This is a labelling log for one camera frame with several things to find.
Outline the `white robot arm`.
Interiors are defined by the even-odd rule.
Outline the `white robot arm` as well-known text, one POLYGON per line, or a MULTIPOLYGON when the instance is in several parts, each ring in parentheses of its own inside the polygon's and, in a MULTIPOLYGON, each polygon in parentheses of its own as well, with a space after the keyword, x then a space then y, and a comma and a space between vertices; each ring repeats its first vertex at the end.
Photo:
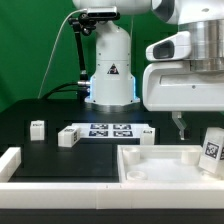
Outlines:
POLYGON ((103 110, 137 101, 130 74, 130 37, 113 20, 148 11, 178 32, 146 48, 142 103, 170 111, 180 133, 187 111, 224 111, 224 0, 72 0, 80 22, 95 25, 96 71, 88 104, 103 110))

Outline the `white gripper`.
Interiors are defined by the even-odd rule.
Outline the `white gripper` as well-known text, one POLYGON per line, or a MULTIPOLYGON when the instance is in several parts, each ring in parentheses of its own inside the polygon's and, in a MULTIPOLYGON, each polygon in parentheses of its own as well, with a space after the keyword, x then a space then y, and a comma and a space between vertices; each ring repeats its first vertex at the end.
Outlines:
POLYGON ((192 72, 186 61, 148 65, 143 74, 143 104, 149 111, 172 111, 172 120, 185 139, 181 112, 224 111, 224 71, 192 72))

